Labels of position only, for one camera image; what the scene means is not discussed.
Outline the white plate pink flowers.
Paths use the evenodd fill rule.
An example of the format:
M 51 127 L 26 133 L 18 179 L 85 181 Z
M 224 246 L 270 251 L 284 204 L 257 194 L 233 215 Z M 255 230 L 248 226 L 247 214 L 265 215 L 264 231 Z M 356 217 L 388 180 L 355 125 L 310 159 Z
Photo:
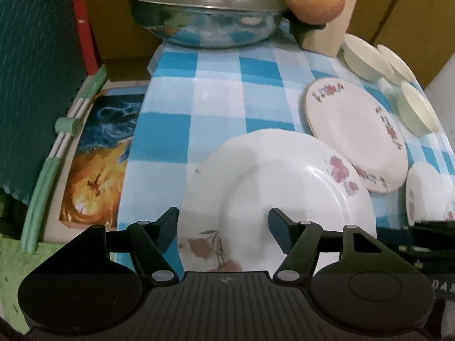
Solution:
M 268 227 L 273 208 L 328 231 L 376 232 L 373 202 L 346 158 L 313 136 L 264 129 L 224 143 L 188 180 L 177 222 L 183 268 L 273 273 L 285 257 Z
M 418 162 L 406 179 L 408 225 L 454 221 L 454 187 L 430 164 Z

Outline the cream plate colourful floral rim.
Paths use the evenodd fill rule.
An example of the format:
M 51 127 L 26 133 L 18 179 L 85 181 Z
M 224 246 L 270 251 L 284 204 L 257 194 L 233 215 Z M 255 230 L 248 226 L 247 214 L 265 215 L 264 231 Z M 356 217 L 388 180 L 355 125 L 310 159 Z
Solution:
M 344 156 L 371 192 L 399 189 L 408 174 L 403 135 L 388 108 L 352 82 L 314 81 L 303 109 L 313 135 Z

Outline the cream bowl front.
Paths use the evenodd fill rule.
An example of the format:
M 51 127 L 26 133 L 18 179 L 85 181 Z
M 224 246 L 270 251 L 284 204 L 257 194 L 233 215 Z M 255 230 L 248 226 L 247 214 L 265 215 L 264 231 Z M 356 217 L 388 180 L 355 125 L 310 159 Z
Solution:
M 415 136 L 440 131 L 440 122 L 432 105 L 412 84 L 402 82 L 397 97 L 397 108 L 402 123 Z

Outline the cream bowl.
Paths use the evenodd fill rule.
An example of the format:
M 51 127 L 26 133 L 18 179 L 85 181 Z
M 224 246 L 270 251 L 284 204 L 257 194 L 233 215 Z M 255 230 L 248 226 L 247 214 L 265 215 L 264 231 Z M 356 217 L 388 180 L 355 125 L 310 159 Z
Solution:
M 392 76 L 392 66 L 378 49 L 352 34 L 343 37 L 343 56 L 349 68 L 368 82 Z
M 415 136 L 440 131 L 440 122 L 432 105 L 412 84 L 402 82 L 397 97 L 397 108 L 402 123 Z
M 400 86 L 402 82 L 416 83 L 414 73 L 398 54 L 384 45 L 377 45 L 376 48 L 392 67 L 392 75 L 386 76 L 389 82 L 395 86 Z

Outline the blue orange art picture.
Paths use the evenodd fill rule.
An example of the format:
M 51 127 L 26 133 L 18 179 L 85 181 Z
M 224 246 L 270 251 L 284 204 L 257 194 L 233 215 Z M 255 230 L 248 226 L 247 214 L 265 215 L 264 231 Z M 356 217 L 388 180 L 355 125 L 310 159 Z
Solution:
M 133 135 L 144 94 L 102 95 L 87 117 L 63 194 L 59 220 L 71 229 L 116 229 Z

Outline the green towel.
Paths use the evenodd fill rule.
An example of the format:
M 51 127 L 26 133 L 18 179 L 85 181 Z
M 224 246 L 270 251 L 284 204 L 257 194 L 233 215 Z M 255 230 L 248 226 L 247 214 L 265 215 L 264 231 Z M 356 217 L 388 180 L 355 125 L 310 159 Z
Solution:
M 21 242 L 1 235 L 1 318 L 24 334 L 28 326 L 18 305 L 18 287 L 25 276 L 63 247 L 61 243 L 40 242 L 35 253 L 22 251 Z

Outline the green white hoop tube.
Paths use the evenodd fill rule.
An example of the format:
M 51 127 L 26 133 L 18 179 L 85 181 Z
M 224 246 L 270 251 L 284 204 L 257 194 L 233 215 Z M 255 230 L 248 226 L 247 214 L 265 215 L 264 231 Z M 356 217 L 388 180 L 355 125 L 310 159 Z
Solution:
M 107 70 L 103 65 L 90 79 L 86 87 L 79 91 L 67 116 L 60 117 L 55 122 L 57 137 L 43 163 L 22 229 L 21 248 L 27 253 L 34 253 L 37 250 L 49 195 L 60 171 L 63 157 L 66 155 L 72 140 L 81 133 L 82 119 L 106 80 Z

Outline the blue white checkered tablecloth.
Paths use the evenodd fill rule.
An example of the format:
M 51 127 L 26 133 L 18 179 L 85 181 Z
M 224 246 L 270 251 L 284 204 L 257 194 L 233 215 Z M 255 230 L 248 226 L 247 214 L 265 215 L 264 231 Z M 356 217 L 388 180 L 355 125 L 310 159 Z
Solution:
M 187 180 L 229 139 L 263 128 L 309 132 L 299 102 L 317 79 L 352 82 L 389 112 L 396 111 L 394 87 L 361 79 L 341 56 L 301 50 L 287 27 L 239 49 L 163 44 L 149 71 L 119 204 L 119 229 L 155 221 L 180 206 Z

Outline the wooden knife block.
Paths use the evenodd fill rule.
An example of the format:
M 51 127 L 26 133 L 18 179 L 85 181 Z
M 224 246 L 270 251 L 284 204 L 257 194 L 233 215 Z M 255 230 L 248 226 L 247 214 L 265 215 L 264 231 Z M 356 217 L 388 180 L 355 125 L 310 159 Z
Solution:
M 309 30 L 301 39 L 299 45 L 302 49 L 316 52 L 328 57 L 334 57 L 338 53 L 343 36 L 346 33 L 357 0 L 346 0 L 342 13 L 322 26 L 321 29 Z

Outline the teal foam mat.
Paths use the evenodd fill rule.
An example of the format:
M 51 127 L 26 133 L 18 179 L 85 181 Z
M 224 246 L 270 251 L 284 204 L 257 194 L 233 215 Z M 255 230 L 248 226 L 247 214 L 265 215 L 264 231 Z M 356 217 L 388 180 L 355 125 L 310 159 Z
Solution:
M 72 0 L 1 0 L 1 188 L 20 202 L 85 79 Z

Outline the wooden cabinet doors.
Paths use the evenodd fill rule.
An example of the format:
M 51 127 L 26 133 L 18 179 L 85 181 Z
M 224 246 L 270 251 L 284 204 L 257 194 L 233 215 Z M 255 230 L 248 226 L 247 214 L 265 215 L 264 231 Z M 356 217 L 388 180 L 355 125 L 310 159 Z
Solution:
M 160 39 L 134 22 L 127 0 L 85 2 L 109 79 L 147 80 Z M 454 0 L 357 0 L 348 31 L 396 52 L 427 87 L 454 54 Z

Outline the steel pot with lid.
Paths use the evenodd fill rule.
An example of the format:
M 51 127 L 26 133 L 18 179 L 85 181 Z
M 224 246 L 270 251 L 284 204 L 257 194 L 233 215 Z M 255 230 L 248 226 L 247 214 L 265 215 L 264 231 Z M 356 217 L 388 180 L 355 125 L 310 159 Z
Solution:
M 301 43 L 315 27 L 303 23 L 284 0 L 128 0 L 135 22 L 175 45 L 230 49 L 273 35 L 282 20 Z

